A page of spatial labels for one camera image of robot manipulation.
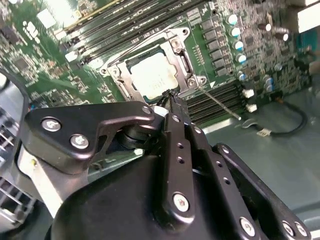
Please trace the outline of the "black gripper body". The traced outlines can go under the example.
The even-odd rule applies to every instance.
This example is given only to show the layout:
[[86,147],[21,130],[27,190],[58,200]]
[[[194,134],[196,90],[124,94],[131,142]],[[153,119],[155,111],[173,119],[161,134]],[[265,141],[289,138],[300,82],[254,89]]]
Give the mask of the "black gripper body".
[[238,240],[242,229],[227,216],[218,188],[193,173],[195,219],[182,231],[162,226],[154,215],[160,193],[160,160],[143,157],[70,195],[59,208],[49,240]]

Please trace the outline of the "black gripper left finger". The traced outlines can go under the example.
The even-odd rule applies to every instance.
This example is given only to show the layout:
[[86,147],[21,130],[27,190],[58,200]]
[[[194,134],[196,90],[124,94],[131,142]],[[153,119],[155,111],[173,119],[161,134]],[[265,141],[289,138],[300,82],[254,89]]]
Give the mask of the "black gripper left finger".
[[155,106],[140,101],[39,108],[26,114],[22,144],[33,156],[70,175],[119,150],[142,149],[162,164],[155,212],[166,225],[195,219],[191,126],[186,102],[173,90]]

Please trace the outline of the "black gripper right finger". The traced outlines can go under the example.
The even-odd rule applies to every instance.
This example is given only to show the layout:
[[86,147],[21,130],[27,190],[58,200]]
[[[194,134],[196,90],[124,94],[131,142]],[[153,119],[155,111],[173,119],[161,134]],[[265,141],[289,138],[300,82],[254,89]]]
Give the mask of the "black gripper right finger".
[[211,146],[174,93],[171,111],[185,123],[191,152],[217,198],[216,223],[225,240],[310,240],[303,222],[227,145]]

